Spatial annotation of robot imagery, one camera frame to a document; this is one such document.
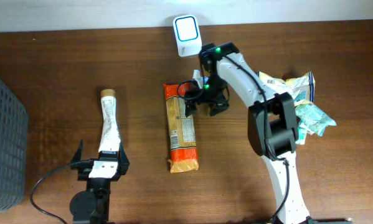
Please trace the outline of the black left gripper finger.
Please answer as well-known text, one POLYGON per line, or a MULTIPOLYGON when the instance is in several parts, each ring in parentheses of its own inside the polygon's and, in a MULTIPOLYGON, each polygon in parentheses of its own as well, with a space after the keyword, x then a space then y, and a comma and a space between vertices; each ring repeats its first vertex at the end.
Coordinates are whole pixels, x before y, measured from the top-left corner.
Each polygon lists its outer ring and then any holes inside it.
POLYGON ((120 143, 119 147, 119 166, 119 171, 121 172, 121 175, 125 175, 130 166, 130 161, 125 153, 122 142, 120 143))
POLYGON ((76 150, 75 154, 72 157, 71 163, 80 162, 82 158, 82 150, 83 150, 83 139, 80 140, 78 145, 78 149, 76 150))

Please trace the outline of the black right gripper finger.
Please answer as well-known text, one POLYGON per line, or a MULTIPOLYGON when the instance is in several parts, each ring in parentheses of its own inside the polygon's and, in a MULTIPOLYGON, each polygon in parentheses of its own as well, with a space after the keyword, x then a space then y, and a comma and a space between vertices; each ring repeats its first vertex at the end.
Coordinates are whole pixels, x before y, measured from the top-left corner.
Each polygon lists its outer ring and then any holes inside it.
POLYGON ((209 115, 215 116, 221 112, 226 111, 229 108, 229 104, 228 103, 223 103, 223 104, 214 103, 214 104, 210 104, 209 108, 210 108, 209 115))
POLYGON ((186 100, 185 101, 185 117, 190 117, 193 114, 196 114, 197 106, 194 100, 186 100))

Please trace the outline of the white tube with beige cap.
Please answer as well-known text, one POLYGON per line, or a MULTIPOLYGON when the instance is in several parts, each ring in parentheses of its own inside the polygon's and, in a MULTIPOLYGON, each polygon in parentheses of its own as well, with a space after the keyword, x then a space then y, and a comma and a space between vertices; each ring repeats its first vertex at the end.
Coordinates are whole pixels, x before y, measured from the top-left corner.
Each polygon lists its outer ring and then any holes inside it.
POLYGON ((116 121, 116 95, 113 89, 101 91, 103 129, 98 152, 118 152, 121 144, 120 132, 116 121))

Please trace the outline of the orange spaghetti packet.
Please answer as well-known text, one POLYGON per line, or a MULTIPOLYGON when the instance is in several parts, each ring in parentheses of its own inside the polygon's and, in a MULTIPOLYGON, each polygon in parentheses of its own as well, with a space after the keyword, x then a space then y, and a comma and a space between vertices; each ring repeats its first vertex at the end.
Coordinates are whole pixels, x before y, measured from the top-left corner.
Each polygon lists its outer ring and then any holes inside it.
POLYGON ((168 133, 170 140, 170 173, 198 170, 198 153, 193 116, 186 116, 186 101, 182 98, 188 84, 164 84, 168 133))

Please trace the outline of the white yellow snack bag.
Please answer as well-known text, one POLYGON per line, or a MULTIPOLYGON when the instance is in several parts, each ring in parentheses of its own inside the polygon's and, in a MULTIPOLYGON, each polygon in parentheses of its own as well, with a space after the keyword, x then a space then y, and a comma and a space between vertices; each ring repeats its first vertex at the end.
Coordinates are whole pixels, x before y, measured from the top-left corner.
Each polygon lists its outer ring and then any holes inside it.
POLYGON ((277 93, 289 93, 295 106, 314 101, 315 79, 312 72, 308 72, 302 77, 287 80, 274 78, 263 72, 258 72, 258 76, 264 84, 267 84, 277 93))

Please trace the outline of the teal wet wipes pack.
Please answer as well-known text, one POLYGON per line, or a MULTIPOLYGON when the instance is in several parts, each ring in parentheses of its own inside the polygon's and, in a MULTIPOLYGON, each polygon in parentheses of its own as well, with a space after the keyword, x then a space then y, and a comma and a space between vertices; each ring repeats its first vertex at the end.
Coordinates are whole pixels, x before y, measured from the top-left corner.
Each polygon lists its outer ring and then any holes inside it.
POLYGON ((296 115, 308 129, 318 136, 322 136, 328 126, 337 126, 335 120, 312 102, 298 105, 296 115))

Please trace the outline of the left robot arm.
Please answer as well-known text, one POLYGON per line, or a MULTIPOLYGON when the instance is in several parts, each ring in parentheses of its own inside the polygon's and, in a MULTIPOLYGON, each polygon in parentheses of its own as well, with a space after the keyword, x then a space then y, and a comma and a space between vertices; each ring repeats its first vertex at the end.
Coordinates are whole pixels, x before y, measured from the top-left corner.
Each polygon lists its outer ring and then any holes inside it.
POLYGON ((73 196, 69 209, 74 223, 107 224, 109 222, 111 183, 117 182, 128 171, 130 162, 120 144, 115 152, 102 151, 96 159, 81 160, 83 141, 71 160, 71 169, 77 170, 77 180, 86 182, 86 189, 73 196), (102 167, 114 168, 113 177, 90 177, 95 162, 102 167))

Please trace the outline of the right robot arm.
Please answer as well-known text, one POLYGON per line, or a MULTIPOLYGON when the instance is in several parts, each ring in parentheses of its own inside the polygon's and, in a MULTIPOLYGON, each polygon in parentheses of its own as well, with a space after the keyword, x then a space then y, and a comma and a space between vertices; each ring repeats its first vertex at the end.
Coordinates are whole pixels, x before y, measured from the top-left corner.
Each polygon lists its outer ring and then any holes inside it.
POLYGON ((314 223, 296 171, 298 119, 291 95, 263 83, 231 42, 204 45, 198 57, 202 74, 191 80, 195 87, 183 97, 185 115, 194 114, 201 104, 209 106, 211 116, 227 110, 229 97, 224 93, 233 88, 248 109, 249 143, 270 175, 276 211, 269 222, 314 223))

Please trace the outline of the white barcode scanner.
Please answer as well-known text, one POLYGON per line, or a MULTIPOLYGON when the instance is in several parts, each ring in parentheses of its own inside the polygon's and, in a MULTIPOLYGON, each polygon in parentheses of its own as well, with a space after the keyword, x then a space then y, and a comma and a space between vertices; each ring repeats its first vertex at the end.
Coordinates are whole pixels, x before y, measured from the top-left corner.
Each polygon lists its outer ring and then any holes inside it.
POLYGON ((197 55, 202 48, 197 18, 193 15, 178 16, 172 22, 180 57, 197 55))

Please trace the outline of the dark grey mesh basket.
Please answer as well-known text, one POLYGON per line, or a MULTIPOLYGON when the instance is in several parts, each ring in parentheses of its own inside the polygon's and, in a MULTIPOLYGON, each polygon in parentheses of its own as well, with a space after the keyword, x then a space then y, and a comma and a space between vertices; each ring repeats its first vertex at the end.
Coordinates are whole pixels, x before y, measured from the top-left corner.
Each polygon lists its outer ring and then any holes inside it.
POLYGON ((0 79, 0 213, 24 198, 28 121, 24 105, 0 79))

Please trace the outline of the teal tissue pack right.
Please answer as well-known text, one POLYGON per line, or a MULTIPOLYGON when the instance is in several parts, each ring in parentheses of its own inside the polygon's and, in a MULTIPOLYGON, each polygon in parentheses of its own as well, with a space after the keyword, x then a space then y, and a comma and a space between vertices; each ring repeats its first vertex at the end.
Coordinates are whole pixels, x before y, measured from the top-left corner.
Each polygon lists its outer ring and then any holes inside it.
POLYGON ((298 139, 296 140, 296 144, 304 145, 306 142, 307 134, 308 134, 307 129, 303 126, 303 123, 300 122, 298 125, 298 139))

